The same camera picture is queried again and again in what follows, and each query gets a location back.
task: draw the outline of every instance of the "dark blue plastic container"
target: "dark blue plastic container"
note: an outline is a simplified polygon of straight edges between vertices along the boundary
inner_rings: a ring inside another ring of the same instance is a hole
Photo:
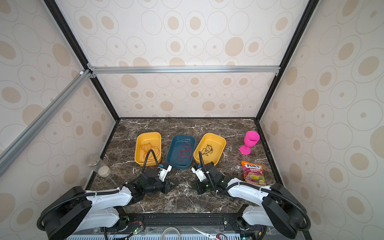
[[[173,168],[188,169],[192,163],[196,139],[188,135],[176,135],[170,143],[167,163]]]

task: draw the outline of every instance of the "wall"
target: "wall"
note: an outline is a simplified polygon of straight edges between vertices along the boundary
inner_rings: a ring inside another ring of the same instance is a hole
[[[324,0],[261,120],[314,240],[382,239],[384,1]]]
[[[0,239],[47,239],[36,220],[74,186],[84,187],[114,120],[86,80],[0,177]]]
[[[279,65],[307,0],[56,0],[93,66]]]
[[[254,117],[274,76],[98,74],[120,117]]]
[[[0,2],[0,153],[82,67],[37,0]]]

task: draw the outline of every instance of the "marble tabletop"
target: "marble tabletop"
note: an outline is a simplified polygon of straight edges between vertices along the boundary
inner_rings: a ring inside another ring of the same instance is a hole
[[[216,168],[225,175],[232,175],[243,180],[241,161],[262,164],[266,184],[275,183],[275,177],[259,141],[251,148],[250,155],[243,155],[239,148],[244,145],[247,131],[256,131],[253,119],[230,118],[150,118],[122,119],[106,151],[104,162],[111,168],[106,178],[96,176],[91,190],[105,190],[120,187],[125,182],[136,178],[141,166],[134,161],[136,138],[144,132],[159,132],[162,138],[161,161],[166,160],[169,145],[177,134],[191,135],[196,145],[205,133],[212,132],[227,141],[223,154]],[[191,167],[187,170],[172,169],[167,179],[177,178],[179,186],[168,194],[147,194],[144,199],[130,206],[125,206],[127,213],[233,213],[248,201],[227,196],[215,196],[211,192],[198,195],[192,189],[197,179]]]

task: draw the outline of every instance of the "clear glass jar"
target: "clear glass jar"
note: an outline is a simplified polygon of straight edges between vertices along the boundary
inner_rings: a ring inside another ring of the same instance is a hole
[[[87,159],[87,165],[92,168],[100,177],[108,177],[111,169],[100,159],[99,156],[90,156]]]

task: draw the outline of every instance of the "fox's candy package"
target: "fox's candy package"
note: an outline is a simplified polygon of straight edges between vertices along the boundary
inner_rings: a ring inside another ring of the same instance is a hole
[[[241,165],[243,166],[244,179],[246,182],[257,185],[265,185],[263,165],[245,161],[242,161]]]

